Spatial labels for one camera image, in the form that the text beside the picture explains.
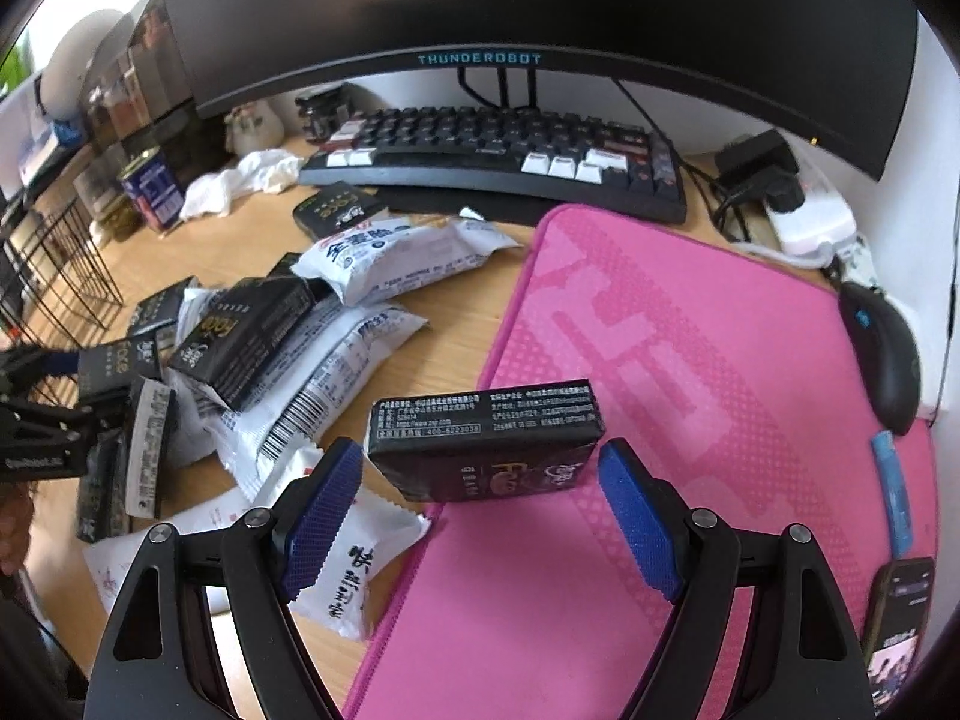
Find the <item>pink mouse pad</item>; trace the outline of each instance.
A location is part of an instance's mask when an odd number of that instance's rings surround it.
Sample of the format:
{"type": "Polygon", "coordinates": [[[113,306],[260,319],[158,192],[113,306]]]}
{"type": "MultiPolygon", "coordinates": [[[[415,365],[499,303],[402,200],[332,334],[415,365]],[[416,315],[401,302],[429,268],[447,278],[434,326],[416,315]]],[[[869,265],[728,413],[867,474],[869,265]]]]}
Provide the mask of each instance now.
{"type": "MultiPolygon", "coordinates": [[[[891,560],[867,401],[837,298],[654,226],[562,206],[539,227],[479,385],[589,378],[691,507],[737,528],[813,529],[858,630],[891,560]]],[[[925,423],[896,441],[934,555],[925,423]]],[[[437,505],[347,698],[349,720],[613,720],[669,613],[643,582],[595,461],[566,493],[437,505]]],[[[702,718],[722,715],[743,643],[738,591],[702,718]]]]}

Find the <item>monitor screen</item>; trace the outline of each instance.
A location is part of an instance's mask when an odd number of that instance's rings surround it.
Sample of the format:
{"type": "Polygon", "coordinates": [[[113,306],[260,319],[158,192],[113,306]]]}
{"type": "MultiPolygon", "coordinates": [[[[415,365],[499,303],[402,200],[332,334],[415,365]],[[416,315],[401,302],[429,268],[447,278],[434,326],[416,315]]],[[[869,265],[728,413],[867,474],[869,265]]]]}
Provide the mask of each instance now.
{"type": "Polygon", "coordinates": [[[909,0],[166,0],[200,111],[418,68],[617,76],[786,127],[882,174],[917,40],[909,0]]]}

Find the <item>computer mouse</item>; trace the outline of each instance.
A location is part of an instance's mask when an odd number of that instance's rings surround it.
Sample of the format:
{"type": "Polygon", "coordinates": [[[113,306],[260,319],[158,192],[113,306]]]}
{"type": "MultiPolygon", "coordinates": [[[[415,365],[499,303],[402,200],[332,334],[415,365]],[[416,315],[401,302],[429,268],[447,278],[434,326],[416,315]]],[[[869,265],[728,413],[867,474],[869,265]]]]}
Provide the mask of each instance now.
{"type": "Polygon", "coordinates": [[[920,408],[920,353],[904,316],[879,290],[840,285],[840,316],[880,423],[903,436],[920,408]]]}

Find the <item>blue pen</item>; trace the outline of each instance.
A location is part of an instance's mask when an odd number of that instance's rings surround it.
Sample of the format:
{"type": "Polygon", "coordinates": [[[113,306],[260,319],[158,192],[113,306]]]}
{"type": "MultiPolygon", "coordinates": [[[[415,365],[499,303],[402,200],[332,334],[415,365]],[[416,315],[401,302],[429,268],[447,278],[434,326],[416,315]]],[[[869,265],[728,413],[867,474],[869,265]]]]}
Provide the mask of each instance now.
{"type": "Polygon", "coordinates": [[[913,546],[913,524],[910,521],[910,499],[906,494],[904,470],[894,447],[894,436],[889,430],[877,433],[870,441],[874,461],[883,488],[883,504],[887,509],[890,527],[890,551],[899,560],[913,546]]]}

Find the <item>keyboard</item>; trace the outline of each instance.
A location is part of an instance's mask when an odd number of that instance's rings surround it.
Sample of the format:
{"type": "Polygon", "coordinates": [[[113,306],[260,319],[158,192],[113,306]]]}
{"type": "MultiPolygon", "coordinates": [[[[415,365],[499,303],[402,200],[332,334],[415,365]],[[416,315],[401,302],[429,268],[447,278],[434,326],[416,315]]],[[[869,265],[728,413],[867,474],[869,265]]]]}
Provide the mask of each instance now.
{"type": "Polygon", "coordinates": [[[351,119],[299,183],[435,187],[577,202],[682,223],[667,143],[639,127],[536,109],[405,108],[351,119]]]}

